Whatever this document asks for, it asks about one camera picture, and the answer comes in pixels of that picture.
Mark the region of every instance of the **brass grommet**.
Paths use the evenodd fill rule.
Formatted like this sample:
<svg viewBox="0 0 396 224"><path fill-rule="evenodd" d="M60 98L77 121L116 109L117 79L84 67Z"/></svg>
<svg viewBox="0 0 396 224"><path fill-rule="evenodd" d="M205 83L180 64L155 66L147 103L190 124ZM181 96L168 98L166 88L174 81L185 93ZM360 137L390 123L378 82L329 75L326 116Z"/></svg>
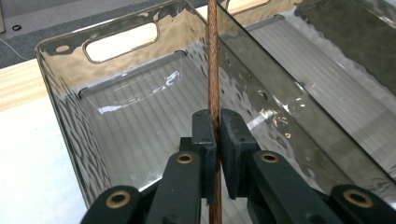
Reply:
<svg viewBox="0 0 396 224"><path fill-rule="evenodd" d="M356 189L348 189L343 193L344 198L350 203L353 203L359 207L370 208L373 207L373 200Z"/></svg>
<svg viewBox="0 0 396 224"><path fill-rule="evenodd" d="M264 152L261 155L261 158L263 161L269 162L269 163L275 163L277 161L279 161L279 158L272 154L272 153L268 153L268 152Z"/></svg>
<svg viewBox="0 0 396 224"><path fill-rule="evenodd" d="M182 164L190 163L194 160L194 157L189 154L182 154L177 157L177 162Z"/></svg>
<svg viewBox="0 0 396 224"><path fill-rule="evenodd" d="M110 194L106 199L106 205L109 208L121 208L131 200L131 194L126 190L117 190Z"/></svg>

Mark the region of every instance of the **clamp jaw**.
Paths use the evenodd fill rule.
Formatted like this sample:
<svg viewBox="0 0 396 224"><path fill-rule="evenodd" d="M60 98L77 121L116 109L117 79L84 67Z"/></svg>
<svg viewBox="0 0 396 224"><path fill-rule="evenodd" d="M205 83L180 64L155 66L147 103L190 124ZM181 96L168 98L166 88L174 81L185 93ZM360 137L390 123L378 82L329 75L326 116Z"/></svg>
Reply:
<svg viewBox="0 0 396 224"><path fill-rule="evenodd" d="M247 198L253 223L395 223L396 211L366 189L336 186L330 196L311 189L281 155L260 150L242 117L220 114L220 155L231 199ZM162 180L139 192L103 192L81 223L200 223L201 199L215 197L217 145L208 110L192 116Z"/></svg>

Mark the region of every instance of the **gray floor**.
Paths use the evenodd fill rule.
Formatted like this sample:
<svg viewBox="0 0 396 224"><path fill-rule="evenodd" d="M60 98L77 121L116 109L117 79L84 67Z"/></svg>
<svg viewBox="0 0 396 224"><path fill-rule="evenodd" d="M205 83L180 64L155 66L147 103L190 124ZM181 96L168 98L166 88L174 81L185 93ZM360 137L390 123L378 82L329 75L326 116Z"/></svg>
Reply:
<svg viewBox="0 0 396 224"><path fill-rule="evenodd" d="M166 0L0 0L6 31L0 39L23 58L35 58L35 46L43 39L61 35L101 21L155 6ZM190 0L195 7L205 0ZM19 31L12 30L20 25ZM0 68L25 60L0 42Z"/></svg>

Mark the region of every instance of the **plastic bin handle cutout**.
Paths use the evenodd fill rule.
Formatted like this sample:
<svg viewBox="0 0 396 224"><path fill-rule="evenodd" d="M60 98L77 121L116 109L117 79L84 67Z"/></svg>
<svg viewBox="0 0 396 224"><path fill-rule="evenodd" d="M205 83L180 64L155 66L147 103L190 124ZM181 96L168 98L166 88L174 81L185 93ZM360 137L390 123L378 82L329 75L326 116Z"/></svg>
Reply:
<svg viewBox="0 0 396 224"><path fill-rule="evenodd" d="M88 57L101 63L134 49L152 44L158 38L154 22L91 42L85 48Z"/></svg>

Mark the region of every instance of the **gray translucent plastic bin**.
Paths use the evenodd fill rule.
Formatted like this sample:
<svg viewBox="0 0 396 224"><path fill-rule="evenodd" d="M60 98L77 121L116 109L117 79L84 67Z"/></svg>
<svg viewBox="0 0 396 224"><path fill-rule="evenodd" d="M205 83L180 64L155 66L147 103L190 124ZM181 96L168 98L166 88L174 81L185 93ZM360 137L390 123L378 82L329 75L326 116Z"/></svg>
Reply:
<svg viewBox="0 0 396 224"><path fill-rule="evenodd" d="M266 87L272 89L275 97L284 92L289 95L281 104L290 114L295 113L293 110L298 105L307 107L307 104L299 103L302 101L299 94L291 90L293 86L299 86L305 97L312 97L329 115L326 117L333 120L323 123L323 118L308 115L305 110L294 117L300 126L316 139L324 153L353 184L370 189L388 203L396 204L396 97L392 93L395 76L391 75L395 71L391 69L394 64L389 62L389 58L396 55L394 38L391 38L395 33L392 24L396 9L378 0L264 0L255 7L236 12L230 7L230 1L223 1L221 5L233 13L233 18L244 26L246 33L255 40L253 42L257 42L292 77L294 84L290 83L290 89L284 91L282 89L288 86L286 78L263 75L268 83ZM235 41L226 41L226 44L238 50ZM246 55L254 55L251 51L256 49L252 47L255 44L244 45L244 49L249 49ZM250 70L255 66L262 67L254 65L252 57L244 57L241 50L238 56ZM373 64L378 64L375 65L377 74L371 69ZM335 130L343 133L343 137L329 134ZM298 149L293 151L296 158L305 155ZM358 155L363 154L367 158L358 159L361 157ZM383 170L384 178L374 175L378 169L367 165L373 164L370 160ZM303 169L304 164L310 162L298 161ZM312 171L318 183L322 175L318 170Z"/></svg>
<svg viewBox="0 0 396 224"><path fill-rule="evenodd" d="M262 149L284 155L308 184L326 193L346 183L380 188L380 195L395 190L387 175L221 7L218 19L221 106L242 115ZM103 62L87 56L92 41L150 22L158 31L152 42ZM206 43L205 20L188 3L174 1L37 46L87 205L111 186L142 189L161 178L179 138L191 136L192 114L207 108ZM244 205L230 204L223 206L224 220L248 222Z"/></svg>

